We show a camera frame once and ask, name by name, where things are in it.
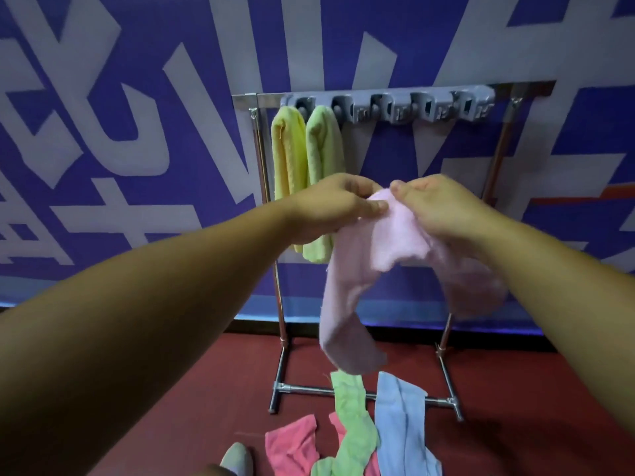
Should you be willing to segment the person's left hand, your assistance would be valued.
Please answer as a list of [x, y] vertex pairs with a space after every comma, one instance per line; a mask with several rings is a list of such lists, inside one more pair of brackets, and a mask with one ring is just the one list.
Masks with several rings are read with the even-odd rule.
[[320, 182], [296, 194], [300, 207], [299, 229], [285, 213], [290, 222], [290, 241], [293, 245], [304, 245], [319, 237], [335, 233], [358, 219], [347, 219], [347, 209], [353, 197], [371, 200], [371, 196], [382, 187], [376, 182], [359, 175], [338, 173], [328, 176]]

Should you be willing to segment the person's right hand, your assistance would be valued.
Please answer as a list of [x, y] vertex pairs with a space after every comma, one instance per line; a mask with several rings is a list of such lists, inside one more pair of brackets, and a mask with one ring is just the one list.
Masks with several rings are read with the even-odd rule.
[[478, 242], [490, 235], [500, 214], [462, 184], [445, 175], [422, 179], [423, 206], [408, 207], [431, 236], [465, 255], [475, 255]]

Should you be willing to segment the light pink cloth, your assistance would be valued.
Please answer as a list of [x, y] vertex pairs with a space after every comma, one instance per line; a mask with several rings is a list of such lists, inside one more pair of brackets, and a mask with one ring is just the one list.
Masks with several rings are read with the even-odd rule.
[[381, 274], [404, 261], [422, 261], [438, 278], [449, 311], [461, 317], [494, 312], [507, 297], [505, 284], [480, 261], [461, 256], [429, 235], [415, 215], [389, 189], [370, 200], [388, 203], [377, 219], [359, 219], [340, 229], [327, 268], [319, 322], [319, 343], [341, 371], [361, 376], [386, 360], [361, 322], [356, 308], [361, 295]]

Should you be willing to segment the person's right forearm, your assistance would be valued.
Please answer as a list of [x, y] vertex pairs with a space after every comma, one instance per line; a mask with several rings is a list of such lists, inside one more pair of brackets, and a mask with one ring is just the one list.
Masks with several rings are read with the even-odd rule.
[[635, 438], [635, 276], [504, 216], [475, 231], [470, 243]]

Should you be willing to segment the person's left forearm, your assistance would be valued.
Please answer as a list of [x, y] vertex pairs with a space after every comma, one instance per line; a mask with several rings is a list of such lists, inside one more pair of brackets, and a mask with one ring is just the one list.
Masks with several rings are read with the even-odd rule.
[[291, 200], [148, 244], [0, 315], [0, 476], [83, 476], [222, 334], [297, 234]]

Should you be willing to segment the pale green cloth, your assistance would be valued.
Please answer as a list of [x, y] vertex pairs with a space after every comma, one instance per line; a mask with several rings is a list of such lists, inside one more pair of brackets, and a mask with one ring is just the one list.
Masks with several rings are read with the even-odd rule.
[[[329, 106], [318, 105], [306, 123], [307, 186], [325, 177], [345, 173], [345, 156], [342, 134], [334, 111]], [[331, 234], [326, 234], [305, 244], [302, 256], [311, 263], [328, 263], [333, 248]]]

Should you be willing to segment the yellow cloth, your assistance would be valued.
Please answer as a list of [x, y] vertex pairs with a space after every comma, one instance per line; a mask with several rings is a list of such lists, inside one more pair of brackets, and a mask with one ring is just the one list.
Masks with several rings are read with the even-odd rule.
[[308, 187], [306, 123], [293, 106], [282, 106], [271, 125], [274, 161], [274, 199], [282, 200], [294, 228], [302, 221], [297, 193]]

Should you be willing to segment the metal drying rack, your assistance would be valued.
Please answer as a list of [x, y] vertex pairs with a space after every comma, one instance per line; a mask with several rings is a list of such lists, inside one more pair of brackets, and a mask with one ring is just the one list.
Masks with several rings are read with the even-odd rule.
[[[502, 129], [497, 141], [495, 153], [489, 163], [487, 176], [483, 183], [481, 191], [481, 200], [490, 206], [495, 202], [495, 189], [501, 172], [504, 157], [509, 153], [509, 146], [512, 131], [517, 118], [518, 111], [522, 105], [535, 98], [546, 98], [552, 95], [552, 91], [556, 86], [556, 80], [540, 80], [540, 81], [522, 81], [522, 82], [501, 82], [497, 84], [487, 84], [495, 88], [496, 101], [506, 101], [504, 116], [502, 118]], [[287, 93], [247, 93], [243, 95], [232, 95], [234, 108], [238, 111], [247, 111], [250, 115], [251, 128], [253, 131], [253, 144], [258, 162], [258, 175], [261, 195], [255, 197], [256, 202], [266, 204], [270, 202], [273, 190], [270, 188], [267, 166], [267, 150], [271, 148], [271, 141], [266, 141], [265, 135], [270, 135], [269, 128], [266, 127], [266, 111], [281, 108], [275, 107], [274, 103], [281, 100], [282, 95], [295, 92], [313, 92], [313, 91], [294, 91]], [[277, 371], [273, 383], [273, 392], [269, 403], [269, 414], [276, 415], [279, 412], [280, 399], [282, 395], [319, 395], [324, 397], [334, 397], [334, 390], [319, 386], [306, 386], [287, 384], [284, 381], [287, 362], [291, 355], [291, 338], [288, 336], [286, 320], [284, 318], [284, 305], [282, 300], [282, 292], [279, 282], [278, 264], [273, 266], [273, 284], [274, 295], [277, 309], [277, 326], [281, 342], [281, 352], [279, 362], [277, 363]], [[447, 385], [449, 396], [445, 398], [427, 397], [426, 404], [428, 406], [451, 409], [459, 422], [464, 421], [464, 415], [460, 407], [460, 399], [456, 394], [453, 382], [451, 380], [444, 356], [448, 347], [448, 339], [454, 322], [454, 314], [448, 314], [445, 326], [440, 338], [440, 342], [435, 344], [436, 360], [438, 361], [441, 371], [443, 372], [444, 381]]]

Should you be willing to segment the bright green cloth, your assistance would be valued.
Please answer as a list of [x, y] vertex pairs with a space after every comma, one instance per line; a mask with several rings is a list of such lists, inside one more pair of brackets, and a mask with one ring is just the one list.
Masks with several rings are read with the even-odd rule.
[[379, 443], [377, 428], [366, 409], [366, 390], [361, 376], [344, 371], [330, 374], [335, 394], [335, 412], [346, 429], [335, 457], [319, 459], [311, 476], [363, 476]]

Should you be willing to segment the hot pink cloth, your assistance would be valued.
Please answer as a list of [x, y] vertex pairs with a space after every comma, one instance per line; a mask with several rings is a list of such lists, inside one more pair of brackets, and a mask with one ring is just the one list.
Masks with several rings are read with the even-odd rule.
[[315, 416], [307, 415], [266, 432], [266, 456], [274, 476], [311, 476], [313, 465], [320, 459], [316, 431]]
[[[336, 412], [329, 414], [329, 421], [337, 432], [338, 448], [341, 448], [347, 431], [344, 425], [341, 423]], [[381, 476], [380, 468], [378, 464], [377, 449], [375, 449], [373, 453], [371, 454], [369, 458], [369, 462], [366, 465], [366, 468], [364, 470], [363, 476]]]

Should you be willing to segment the light blue cloth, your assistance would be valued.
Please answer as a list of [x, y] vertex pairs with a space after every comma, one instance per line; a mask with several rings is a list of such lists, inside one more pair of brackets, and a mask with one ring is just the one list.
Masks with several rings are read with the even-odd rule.
[[375, 425], [381, 476], [443, 476], [425, 445], [427, 392], [384, 371], [378, 374]]

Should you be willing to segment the person's grey shoe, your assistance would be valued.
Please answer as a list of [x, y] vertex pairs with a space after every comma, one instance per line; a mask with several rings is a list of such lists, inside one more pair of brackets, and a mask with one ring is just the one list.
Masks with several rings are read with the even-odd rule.
[[234, 442], [219, 464], [222, 476], [255, 476], [255, 464], [250, 449]]

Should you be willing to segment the grey clip holder rail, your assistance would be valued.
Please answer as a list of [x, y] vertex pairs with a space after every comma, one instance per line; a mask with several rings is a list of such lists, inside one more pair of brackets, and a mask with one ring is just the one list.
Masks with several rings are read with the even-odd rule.
[[480, 121], [488, 117], [495, 101], [494, 87], [467, 85], [295, 92], [282, 95], [274, 106], [292, 106], [299, 110], [305, 121], [323, 106], [332, 110], [339, 124], [387, 122], [403, 125], [415, 120], [429, 123], [452, 119]]

